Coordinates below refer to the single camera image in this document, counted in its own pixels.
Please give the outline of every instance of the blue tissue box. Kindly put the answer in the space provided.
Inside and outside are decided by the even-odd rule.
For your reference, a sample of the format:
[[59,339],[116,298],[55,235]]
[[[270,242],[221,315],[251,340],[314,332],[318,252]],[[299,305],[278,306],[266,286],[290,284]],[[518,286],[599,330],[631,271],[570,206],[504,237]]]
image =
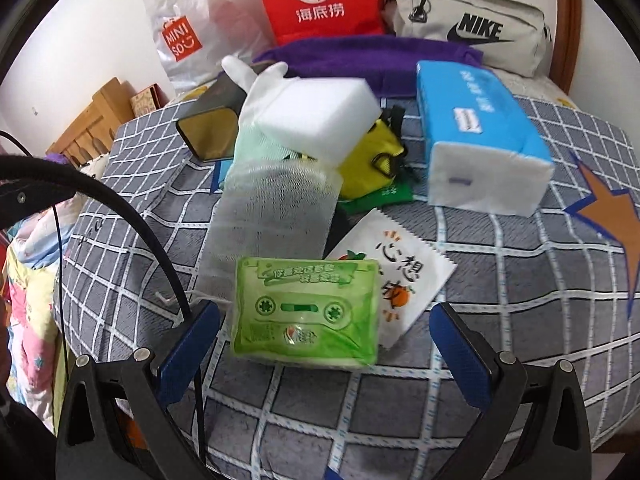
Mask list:
[[418,63],[431,205],[531,216],[554,173],[548,147],[500,80],[460,63]]

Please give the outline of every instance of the yellow bag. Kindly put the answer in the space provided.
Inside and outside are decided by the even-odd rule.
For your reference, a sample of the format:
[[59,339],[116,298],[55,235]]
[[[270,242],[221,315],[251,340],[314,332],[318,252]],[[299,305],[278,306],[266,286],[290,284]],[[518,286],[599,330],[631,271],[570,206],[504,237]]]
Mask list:
[[391,184],[398,173],[396,158],[404,152],[385,121],[377,120],[338,168],[344,179],[340,197],[354,200]]

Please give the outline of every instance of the white wall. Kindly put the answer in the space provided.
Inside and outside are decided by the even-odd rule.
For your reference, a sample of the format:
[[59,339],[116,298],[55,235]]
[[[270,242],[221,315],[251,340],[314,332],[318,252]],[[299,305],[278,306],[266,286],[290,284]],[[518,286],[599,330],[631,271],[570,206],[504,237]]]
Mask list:
[[[11,130],[9,129],[9,126],[7,125],[6,121],[4,120],[4,117],[2,117],[2,114],[0,114],[0,130],[6,132],[8,134],[13,135]],[[0,139],[0,146],[2,146],[2,148],[4,148],[4,150],[7,153],[19,153],[20,155],[22,154],[22,152],[20,151],[19,148],[14,146],[14,144],[12,142],[9,142],[6,139]]]
[[[271,33],[261,0],[234,1]],[[523,1],[541,7],[555,30],[556,0]],[[0,114],[29,150],[43,154],[113,76],[136,91],[158,83],[174,94],[142,0],[61,0],[0,86]]]
[[582,34],[570,96],[627,132],[640,154],[640,62],[593,0],[582,0]]

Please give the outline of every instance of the wooden furniture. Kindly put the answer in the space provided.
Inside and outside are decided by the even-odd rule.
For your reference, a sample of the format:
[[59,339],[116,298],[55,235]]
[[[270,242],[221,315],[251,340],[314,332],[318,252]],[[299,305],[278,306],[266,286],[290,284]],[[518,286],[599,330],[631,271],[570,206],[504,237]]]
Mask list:
[[62,153],[81,166],[111,151],[118,128],[134,119],[129,95],[113,78],[94,94],[93,101],[54,142],[47,153]]
[[580,49],[582,0],[558,0],[556,41],[549,79],[568,94]]

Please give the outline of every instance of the green packaging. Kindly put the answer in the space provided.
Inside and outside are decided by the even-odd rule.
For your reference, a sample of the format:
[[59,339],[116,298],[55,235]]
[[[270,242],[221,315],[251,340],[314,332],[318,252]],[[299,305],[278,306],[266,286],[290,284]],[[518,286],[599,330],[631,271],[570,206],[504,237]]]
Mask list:
[[234,354],[308,366],[375,364],[378,275],[375,260],[241,258]]
[[413,200],[414,192],[411,185],[402,180],[396,180],[396,182],[356,200],[340,200],[338,203],[347,215],[355,215],[368,213],[372,209],[383,205],[401,204],[412,202]]

